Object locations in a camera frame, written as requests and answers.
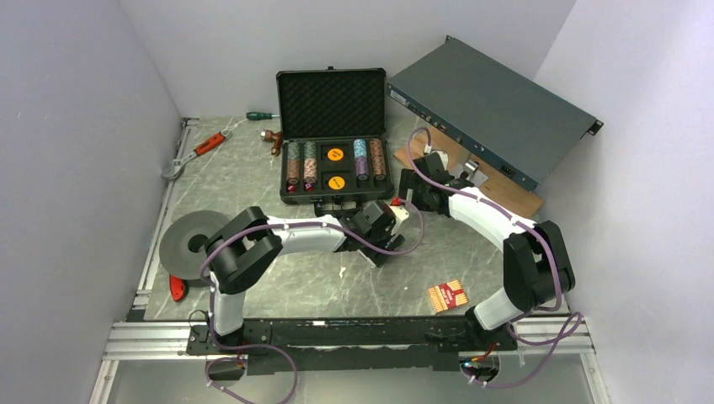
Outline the yellow big blind button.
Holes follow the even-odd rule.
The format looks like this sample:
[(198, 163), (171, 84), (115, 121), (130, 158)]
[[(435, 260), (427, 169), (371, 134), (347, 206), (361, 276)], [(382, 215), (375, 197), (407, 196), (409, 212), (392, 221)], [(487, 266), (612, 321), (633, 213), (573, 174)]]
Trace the yellow big blind button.
[(342, 176), (334, 175), (327, 181), (327, 186), (332, 190), (342, 190), (346, 185), (346, 180)]

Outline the orange chip stack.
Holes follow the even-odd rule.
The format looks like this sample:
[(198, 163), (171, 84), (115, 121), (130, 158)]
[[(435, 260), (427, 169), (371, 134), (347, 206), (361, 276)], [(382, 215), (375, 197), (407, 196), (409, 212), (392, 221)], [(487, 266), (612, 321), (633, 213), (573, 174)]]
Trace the orange chip stack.
[(303, 180), (305, 183), (315, 183), (317, 181), (317, 159), (308, 157), (304, 160)]

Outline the black poker set case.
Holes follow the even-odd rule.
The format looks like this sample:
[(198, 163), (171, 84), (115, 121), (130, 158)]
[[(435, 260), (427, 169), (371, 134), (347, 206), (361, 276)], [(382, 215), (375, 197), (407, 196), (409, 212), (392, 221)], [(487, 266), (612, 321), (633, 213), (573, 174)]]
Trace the black poker set case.
[[(369, 201), (388, 200), (395, 193), (386, 141), (386, 71), (382, 68), (281, 71), (276, 75), (279, 100), (281, 147), (280, 199), (286, 205), (313, 205), (323, 211), (329, 205), (361, 206)], [(353, 142), (367, 145), (370, 177), (359, 181), (355, 174)], [(386, 159), (386, 179), (374, 179), (369, 142), (380, 139)], [(304, 190), (304, 143), (317, 143), (317, 181), (312, 191)], [(301, 183), (289, 193), (286, 182), (287, 145), (301, 145)], [(344, 158), (332, 162), (326, 152), (341, 148)], [(332, 190), (327, 181), (342, 176), (346, 185)]]

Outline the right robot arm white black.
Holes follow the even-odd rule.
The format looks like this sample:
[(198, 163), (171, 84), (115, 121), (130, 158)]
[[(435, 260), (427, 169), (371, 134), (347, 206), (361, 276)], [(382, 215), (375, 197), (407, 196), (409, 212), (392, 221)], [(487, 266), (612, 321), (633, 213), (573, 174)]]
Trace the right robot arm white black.
[(489, 199), (473, 182), (455, 177), (441, 158), (431, 153), (400, 174), (399, 195), (419, 210), (459, 221), (486, 237), (503, 254), (503, 285), (472, 307), (474, 317), (464, 326), (464, 338), (484, 349), (497, 328), (524, 314), (542, 310), (551, 300), (562, 301), (576, 284), (558, 225), (517, 215)]

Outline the grey perforated metal disc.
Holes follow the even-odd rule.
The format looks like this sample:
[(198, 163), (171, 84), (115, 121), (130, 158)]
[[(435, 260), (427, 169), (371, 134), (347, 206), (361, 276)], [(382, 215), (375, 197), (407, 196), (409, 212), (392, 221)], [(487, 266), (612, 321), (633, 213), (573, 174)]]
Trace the grey perforated metal disc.
[(229, 219), (214, 210), (199, 210), (178, 218), (164, 233), (159, 246), (163, 268), (183, 279), (190, 287), (206, 287), (199, 276), (205, 261), (205, 243), (228, 223)]

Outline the copper pipe fitting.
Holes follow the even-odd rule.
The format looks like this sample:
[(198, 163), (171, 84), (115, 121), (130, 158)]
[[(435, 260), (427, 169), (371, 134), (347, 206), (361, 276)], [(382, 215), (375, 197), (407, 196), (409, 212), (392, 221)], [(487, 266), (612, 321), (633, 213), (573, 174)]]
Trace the copper pipe fitting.
[(281, 152), (283, 133), (281, 131), (274, 132), (272, 130), (263, 130), (261, 132), (261, 138), (263, 141), (272, 144), (270, 153), (273, 157), (277, 157)]

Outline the purple chips in case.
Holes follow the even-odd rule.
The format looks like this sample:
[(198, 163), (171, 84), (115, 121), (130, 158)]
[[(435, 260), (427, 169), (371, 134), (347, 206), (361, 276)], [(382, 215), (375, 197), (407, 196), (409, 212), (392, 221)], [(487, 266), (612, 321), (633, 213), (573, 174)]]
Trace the purple chips in case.
[(357, 156), (354, 160), (355, 174), (359, 181), (366, 181), (370, 177), (369, 160), (367, 156)]

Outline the metal bracket block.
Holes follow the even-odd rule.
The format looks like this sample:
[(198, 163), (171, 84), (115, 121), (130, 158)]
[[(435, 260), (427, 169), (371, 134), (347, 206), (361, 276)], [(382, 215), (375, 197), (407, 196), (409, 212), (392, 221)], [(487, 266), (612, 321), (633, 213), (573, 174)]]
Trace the metal bracket block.
[(488, 180), (488, 176), (480, 169), (479, 162), (472, 160), (457, 163), (450, 169), (450, 174), (472, 183), (475, 187), (481, 187)]

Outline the aluminium rail left edge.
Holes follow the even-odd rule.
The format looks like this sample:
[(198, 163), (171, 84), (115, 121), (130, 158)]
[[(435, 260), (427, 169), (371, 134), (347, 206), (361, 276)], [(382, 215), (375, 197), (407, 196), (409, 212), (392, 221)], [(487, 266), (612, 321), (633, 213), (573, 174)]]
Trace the aluminium rail left edge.
[[(189, 144), (192, 143), (191, 139), (193, 138), (194, 133), (197, 132), (196, 128), (199, 122), (199, 118), (183, 118), (183, 131), (176, 145), (176, 158), (182, 158), (189, 154)], [(170, 218), (173, 213), (173, 207), (176, 200), (174, 193), (174, 180), (167, 179), (165, 181), (165, 185), (166, 188), (164, 189), (163, 200), (161, 208), (159, 210), (157, 224), (155, 226), (154, 232), (152, 233), (150, 247), (148, 249), (143, 270), (139, 278), (137, 291), (135, 293), (135, 297), (131, 305), (131, 309), (133, 311), (146, 309), (151, 297), (152, 286), (154, 284), (159, 269), (160, 239), (163, 232), (170, 224)]]

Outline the wooden board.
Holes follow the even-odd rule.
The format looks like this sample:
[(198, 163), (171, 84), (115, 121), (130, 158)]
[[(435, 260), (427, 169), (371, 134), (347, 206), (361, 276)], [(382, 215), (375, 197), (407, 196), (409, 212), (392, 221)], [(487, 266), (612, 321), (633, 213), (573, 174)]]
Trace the wooden board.
[[(451, 140), (447, 135), (436, 129), (430, 129), (432, 147), (435, 151), (443, 151), (448, 157), (447, 168), (456, 169), (457, 165), (464, 163), (467, 149)], [(504, 208), (531, 218), (544, 205), (545, 201), (540, 196), (521, 188), (517, 183), (488, 165), (474, 153), (469, 156), (472, 162), (478, 163), (477, 173), (485, 180), (478, 188), (490, 199), (499, 203)]]

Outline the blue yellow chips in case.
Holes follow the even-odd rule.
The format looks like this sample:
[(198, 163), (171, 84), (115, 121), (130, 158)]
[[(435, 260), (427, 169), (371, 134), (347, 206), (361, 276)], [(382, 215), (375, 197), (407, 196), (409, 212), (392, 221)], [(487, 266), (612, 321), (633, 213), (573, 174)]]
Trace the blue yellow chips in case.
[(287, 145), (287, 163), (299, 164), (301, 162), (301, 145), (297, 142), (289, 142)]

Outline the red handled adjustable wrench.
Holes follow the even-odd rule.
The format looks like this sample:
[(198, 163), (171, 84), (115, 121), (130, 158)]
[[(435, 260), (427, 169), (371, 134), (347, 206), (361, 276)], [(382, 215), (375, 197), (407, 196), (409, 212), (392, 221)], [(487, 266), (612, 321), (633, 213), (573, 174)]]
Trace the red handled adjustable wrench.
[(225, 143), (230, 137), (230, 130), (222, 130), (220, 132), (216, 132), (213, 136), (207, 138), (202, 143), (200, 143), (186, 156), (173, 159), (170, 165), (162, 171), (162, 177), (168, 180), (174, 180), (178, 178), (190, 162), (216, 149), (218, 146)]

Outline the red playing card deck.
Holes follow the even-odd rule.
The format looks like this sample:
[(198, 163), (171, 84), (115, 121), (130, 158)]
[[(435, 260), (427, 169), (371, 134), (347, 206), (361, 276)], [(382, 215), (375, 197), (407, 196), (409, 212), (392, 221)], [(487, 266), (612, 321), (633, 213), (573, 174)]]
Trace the red playing card deck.
[(427, 296), (435, 314), (464, 306), (469, 302), (461, 281), (451, 280), (428, 288)]

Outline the orange chips right slot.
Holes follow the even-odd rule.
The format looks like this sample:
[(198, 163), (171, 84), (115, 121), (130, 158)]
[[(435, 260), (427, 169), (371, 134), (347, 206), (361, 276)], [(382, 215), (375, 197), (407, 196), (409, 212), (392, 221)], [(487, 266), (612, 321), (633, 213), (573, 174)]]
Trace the orange chips right slot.
[(374, 179), (383, 181), (386, 179), (386, 159), (381, 140), (371, 139), (369, 148)]

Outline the blue yellow chip stack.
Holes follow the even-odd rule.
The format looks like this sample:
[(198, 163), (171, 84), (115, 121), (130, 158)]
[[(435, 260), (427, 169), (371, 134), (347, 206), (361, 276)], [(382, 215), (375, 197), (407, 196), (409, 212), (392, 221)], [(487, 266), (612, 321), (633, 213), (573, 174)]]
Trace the blue yellow chip stack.
[(312, 159), (316, 160), (317, 159), (317, 143), (314, 141), (308, 141), (304, 143), (304, 158), (306, 160)]

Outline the grey rack server unit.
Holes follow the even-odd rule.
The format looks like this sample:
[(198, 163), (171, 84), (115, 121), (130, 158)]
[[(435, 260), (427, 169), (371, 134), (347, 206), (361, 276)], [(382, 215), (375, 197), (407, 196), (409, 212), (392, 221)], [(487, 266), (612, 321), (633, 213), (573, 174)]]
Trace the grey rack server unit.
[(604, 125), (455, 37), (389, 78), (387, 94), (526, 191)]

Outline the red object under disc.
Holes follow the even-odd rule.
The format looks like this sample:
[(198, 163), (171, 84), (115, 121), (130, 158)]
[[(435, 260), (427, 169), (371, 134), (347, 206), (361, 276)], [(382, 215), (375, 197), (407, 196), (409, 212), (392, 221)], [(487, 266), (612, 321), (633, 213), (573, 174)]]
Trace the red object under disc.
[(189, 292), (189, 286), (184, 279), (170, 275), (169, 276), (169, 291), (174, 302), (180, 302), (185, 299)]

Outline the orange chips slot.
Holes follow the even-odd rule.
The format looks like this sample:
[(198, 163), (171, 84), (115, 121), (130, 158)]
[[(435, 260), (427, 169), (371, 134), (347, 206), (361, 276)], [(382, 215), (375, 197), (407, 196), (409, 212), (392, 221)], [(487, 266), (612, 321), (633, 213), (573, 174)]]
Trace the orange chips slot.
[(374, 179), (383, 181), (386, 179), (386, 159), (381, 140), (371, 139), (369, 148)]
[(297, 186), (301, 183), (301, 161), (290, 159), (286, 163), (286, 182), (288, 185)]

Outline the orange chips left slot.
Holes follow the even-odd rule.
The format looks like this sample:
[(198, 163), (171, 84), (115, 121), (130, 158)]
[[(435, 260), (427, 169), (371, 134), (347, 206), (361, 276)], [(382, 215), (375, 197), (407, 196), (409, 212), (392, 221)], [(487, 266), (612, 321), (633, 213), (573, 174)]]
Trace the orange chips left slot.
[(290, 159), (286, 163), (286, 182), (288, 185), (297, 186), (301, 183), (301, 161)]

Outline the green handled screwdriver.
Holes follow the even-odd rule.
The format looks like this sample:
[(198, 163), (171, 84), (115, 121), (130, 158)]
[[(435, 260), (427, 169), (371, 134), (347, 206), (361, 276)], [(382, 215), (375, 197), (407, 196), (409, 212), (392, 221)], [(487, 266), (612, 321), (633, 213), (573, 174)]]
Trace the green handled screwdriver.
[(275, 118), (279, 118), (279, 116), (267, 112), (251, 111), (246, 113), (246, 119), (251, 121), (271, 120)]

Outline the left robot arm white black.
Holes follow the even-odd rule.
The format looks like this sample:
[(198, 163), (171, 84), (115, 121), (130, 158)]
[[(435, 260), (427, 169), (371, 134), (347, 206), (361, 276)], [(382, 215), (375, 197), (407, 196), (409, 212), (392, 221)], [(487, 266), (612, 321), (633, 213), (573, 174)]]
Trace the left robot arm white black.
[(370, 202), (353, 215), (324, 215), (312, 221), (268, 216), (259, 207), (246, 209), (205, 243), (200, 277), (211, 292), (209, 343), (223, 354), (240, 346), (246, 292), (276, 258), (358, 251), (381, 266), (403, 244), (400, 227), (409, 216), (404, 206), (382, 201)]

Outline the yellow small blind button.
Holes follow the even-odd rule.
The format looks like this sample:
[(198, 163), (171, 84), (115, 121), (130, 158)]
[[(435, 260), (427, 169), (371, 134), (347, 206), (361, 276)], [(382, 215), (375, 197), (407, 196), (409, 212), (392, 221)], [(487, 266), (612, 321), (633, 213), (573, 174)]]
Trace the yellow small blind button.
[(332, 162), (339, 162), (344, 158), (344, 152), (341, 148), (333, 147), (326, 152), (326, 158)]

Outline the light blue chips in case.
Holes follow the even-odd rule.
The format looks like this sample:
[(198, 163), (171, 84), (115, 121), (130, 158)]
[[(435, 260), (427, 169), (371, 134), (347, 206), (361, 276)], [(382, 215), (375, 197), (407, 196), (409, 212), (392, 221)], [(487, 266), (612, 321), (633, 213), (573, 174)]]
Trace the light blue chips in case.
[(354, 158), (367, 158), (367, 145), (364, 139), (356, 139), (353, 142)]

